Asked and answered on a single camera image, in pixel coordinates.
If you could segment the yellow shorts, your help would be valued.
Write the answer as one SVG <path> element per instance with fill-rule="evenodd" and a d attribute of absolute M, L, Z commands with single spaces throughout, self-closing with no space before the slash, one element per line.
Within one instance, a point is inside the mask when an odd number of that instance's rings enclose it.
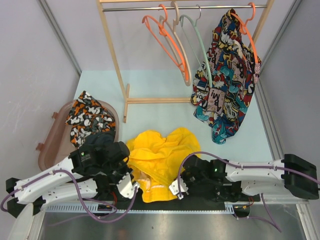
<path fill-rule="evenodd" d="M 142 201 L 147 204 L 175 200 L 169 186 L 178 176 L 184 158 L 201 150 L 196 136 L 185 127 L 166 137 L 146 130 L 126 145 L 130 151 L 128 166 L 133 169 L 133 179 L 139 183 Z"/>

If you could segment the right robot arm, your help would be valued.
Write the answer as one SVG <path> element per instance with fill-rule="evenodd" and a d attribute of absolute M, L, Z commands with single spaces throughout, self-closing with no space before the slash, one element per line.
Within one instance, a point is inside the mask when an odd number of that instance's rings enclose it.
<path fill-rule="evenodd" d="M 191 153 L 169 189 L 179 199 L 191 193 L 215 202 L 235 203 L 262 194 L 320 198 L 316 166 L 294 154 L 265 163 L 240 163 L 216 155 L 208 161 Z"/>

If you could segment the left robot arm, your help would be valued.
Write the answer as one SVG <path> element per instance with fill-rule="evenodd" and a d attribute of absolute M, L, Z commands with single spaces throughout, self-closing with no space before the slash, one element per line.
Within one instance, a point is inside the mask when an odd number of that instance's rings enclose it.
<path fill-rule="evenodd" d="M 7 179 L 0 209 L 16 218 L 28 204 L 36 215 L 59 202 L 107 201 L 117 194 L 133 200 L 140 185 L 133 180 L 129 156 L 122 141 L 84 144 L 35 176 Z"/>

